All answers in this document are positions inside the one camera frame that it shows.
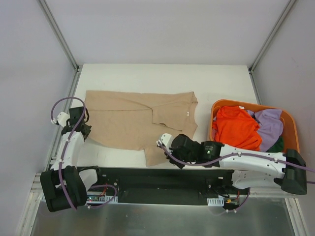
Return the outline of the beige t-shirt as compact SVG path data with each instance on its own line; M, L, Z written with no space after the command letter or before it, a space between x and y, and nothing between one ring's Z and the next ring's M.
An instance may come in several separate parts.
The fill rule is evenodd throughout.
M134 93L88 90L89 137L109 148L143 150L146 166L165 163L156 145L159 137L194 136L197 129L193 91L178 94Z

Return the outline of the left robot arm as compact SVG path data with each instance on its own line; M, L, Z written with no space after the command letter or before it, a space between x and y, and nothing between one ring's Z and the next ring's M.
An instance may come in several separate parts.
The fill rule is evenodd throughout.
M91 132L87 125L89 114L85 107L61 112L55 123L62 127L62 139L54 164L40 175L40 183L50 212L77 209L87 201L87 191L99 191L104 179L98 175L98 167L77 170L77 162L82 145Z

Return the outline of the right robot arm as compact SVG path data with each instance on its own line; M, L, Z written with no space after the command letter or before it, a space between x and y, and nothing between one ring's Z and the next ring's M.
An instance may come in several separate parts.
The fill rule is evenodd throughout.
M214 141L198 143L184 134L176 137L163 134L157 145L164 150L170 163L180 169L201 166L232 170L232 176L221 182L222 190L227 194L238 189L276 185L286 193L307 193L306 162L294 149L259 152Z

